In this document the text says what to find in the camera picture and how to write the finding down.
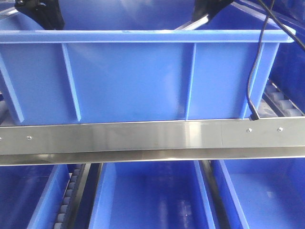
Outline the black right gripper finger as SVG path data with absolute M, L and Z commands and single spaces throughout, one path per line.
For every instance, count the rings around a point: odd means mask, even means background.
M 195 0 L 192 23 L 208 23 L 231 3 L 233 0 Z

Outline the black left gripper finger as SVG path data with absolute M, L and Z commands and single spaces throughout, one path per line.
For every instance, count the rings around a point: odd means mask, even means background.
M 58 0 L 16 0 L 14 7 L 45 30 L 63 30 L 64 28 L 65 22 Z

